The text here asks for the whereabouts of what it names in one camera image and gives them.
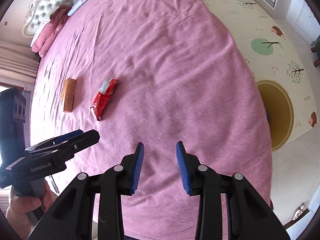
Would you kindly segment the person's left hand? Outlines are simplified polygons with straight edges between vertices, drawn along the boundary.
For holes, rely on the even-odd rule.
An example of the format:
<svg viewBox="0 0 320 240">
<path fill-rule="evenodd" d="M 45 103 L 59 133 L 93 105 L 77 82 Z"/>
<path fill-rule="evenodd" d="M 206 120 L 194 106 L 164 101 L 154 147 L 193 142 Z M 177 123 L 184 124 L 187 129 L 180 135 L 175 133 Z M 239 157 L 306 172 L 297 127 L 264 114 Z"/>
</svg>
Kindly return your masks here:
<svg viewBox="0 0 320 240">
<path fill-rule="evenodd" d="M 34 227 L 27 213 L 33 212 L 39 207 L 44 211 L 44 213 L 46 213 L 53 204 L 52 192 L 47 181 L 44 183 L 44 188 L 45 195 L 41 200 L 39 198 L 29 196 L 19 197 L 16 195 L 14 188 L 11 188 L 9 207 L 5 216 L 21 239 L 28 239 L 29 234 Z"/>
</svg>

